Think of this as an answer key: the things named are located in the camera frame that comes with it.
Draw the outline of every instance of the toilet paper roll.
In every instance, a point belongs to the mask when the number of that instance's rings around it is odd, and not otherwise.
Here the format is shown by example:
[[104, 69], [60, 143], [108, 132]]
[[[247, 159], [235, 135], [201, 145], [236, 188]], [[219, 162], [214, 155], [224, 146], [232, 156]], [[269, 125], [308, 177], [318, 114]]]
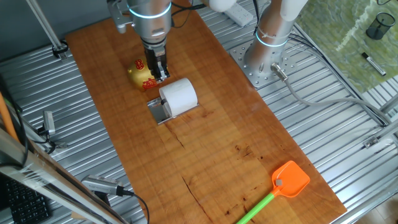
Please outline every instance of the toilet paper roll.
[[171, 116], [177, 116], [198, 104], [197, 94], [191, 82], [183, 78], [159, 89], [165, 100], [164, 107]]

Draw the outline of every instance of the wood grain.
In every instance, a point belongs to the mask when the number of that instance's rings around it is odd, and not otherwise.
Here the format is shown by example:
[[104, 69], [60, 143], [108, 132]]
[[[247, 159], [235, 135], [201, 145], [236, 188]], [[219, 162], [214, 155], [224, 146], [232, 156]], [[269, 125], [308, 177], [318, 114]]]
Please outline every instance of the wood grain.
[[200, 106], [162, 125], [146, 106], [159, 89], [141, 93], [127, 79], [128, 65], [144, 55], [132, 29], [119, 34], [108, 19], [67, 41], [151, 223], [234, 223], [289, 160], [311, 182], [295, 198], [274, 199], [253, 223], [329, 223], [346, 211], [196, 12], [168, 34], [164, 85], [187, 77]]

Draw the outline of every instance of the green handle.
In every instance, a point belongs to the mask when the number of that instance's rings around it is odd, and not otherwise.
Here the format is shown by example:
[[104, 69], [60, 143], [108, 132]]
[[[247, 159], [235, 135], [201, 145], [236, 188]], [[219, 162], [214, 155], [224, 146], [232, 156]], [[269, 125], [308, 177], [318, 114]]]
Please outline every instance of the green handle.
[[242, 219], [240, 219], [236, 224], [246, 224], [253, 218], [257, 213], [260, 212], [262, 208], [264, 208], [272, 199], [274, 199], [274, 195], [269, 193], [264, 199], [261, 200], [254, 208], [250, 210]]

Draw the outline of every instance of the blue led ring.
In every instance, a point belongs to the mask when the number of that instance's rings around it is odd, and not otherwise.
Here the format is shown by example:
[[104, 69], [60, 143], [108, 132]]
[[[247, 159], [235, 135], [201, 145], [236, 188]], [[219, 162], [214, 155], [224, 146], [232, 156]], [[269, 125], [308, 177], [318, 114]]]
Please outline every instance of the blue led ring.
[[132, 9], [130, 9], [130, 12], [131, 12], [133, 15], [135, 15], [135, 16], [137, 16], [137, 17], [141, 17], [141, 18], [143, 18], [143, 19], [155, 19], [155, 18], [158, 18], [158, 17], [163, 16], [164, 14], [166, 14], [171, 8], [172, 8], [172, 4], [170, 3], [170, 5], [167, 7], [167, 9], [166, 9], [164, 12], [162, 12], [162, 13], [160, 13], [160, 14], [158, 14], [158, 15], [153, 15], [153, 16], [141, 15], [141, 14], [138, 14], [138, 13], [134, 12]]
[[257, 37], [257, 40], [259, 40], [260, 43], [262, 43], [262, 44], [264, 44], [265, 46], [268, 46], [268, 47], [280, 47], [280, 46], [283, 46], [283, 45], [285, 45], [287, 43], [287, 40], [286, 40], [283, 44], [272, 45], [272, 44], [267, 44], [264, 41], [262, 41], [257, 33], [256, 33], [256, 37]]

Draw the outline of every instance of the wooden table surface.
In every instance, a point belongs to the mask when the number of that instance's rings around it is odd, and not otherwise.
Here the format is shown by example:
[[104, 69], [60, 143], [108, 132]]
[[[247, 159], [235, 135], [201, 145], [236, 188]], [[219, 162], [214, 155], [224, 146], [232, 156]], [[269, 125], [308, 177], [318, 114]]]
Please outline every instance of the wooden table surface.
[[[175, 16], [176, 25], [186, 16]], [[133, 29], [119, 34], [108, 19], [66, 39], [151, 223], [235, 223], [289, 160], [310, 183], [295, 198], [275, 198], [253, 223], [329, 223], [346, 211], [196, 12], [167, 36], [165, 84], [187, 77], [200, 105], [161, 125], [146, 105], [159, 89], [142, 93], [127, 79], [144, 55]]]

